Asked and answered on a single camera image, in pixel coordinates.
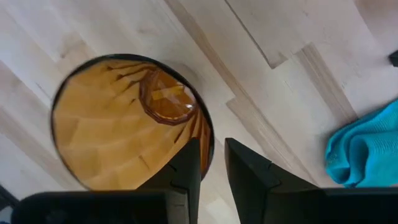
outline amber glass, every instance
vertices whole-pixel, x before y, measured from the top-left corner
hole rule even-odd
[[[213,150],[208,112],[179,74],[138,55],[96,58],[60,87],[53,139],[70,172],[93,190],[136,189],[191,139],[201,172]]]

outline amber glass vase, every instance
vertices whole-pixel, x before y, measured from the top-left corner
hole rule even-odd
[[[91,190],[138,188],[192,138],[200,140],[202,178],[213,157],[213,126],[197,91],[139,55],[106,55],[74,70],[54,99],[51,125],[62,161]]]

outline turquoise cloth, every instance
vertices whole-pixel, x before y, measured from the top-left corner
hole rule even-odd
[[[345,187],[398,183],[398,100],[337,131],[326,148],[326,171]]]

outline wooden floor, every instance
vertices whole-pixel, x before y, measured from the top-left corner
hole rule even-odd
[[[0,184],[17,198],[82,189],[49,108],[68,73],[111,53],[165,62],[202,95],[216,151],[200,223],[239,223],[223,157],[234,137],[322,187],[333,131],[398,96],[396,0],[0,0]]]

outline blue towel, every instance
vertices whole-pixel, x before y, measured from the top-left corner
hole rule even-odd
[[[337,131],[326,148],[326,172],[345,187],[398,183],[398,100]]]

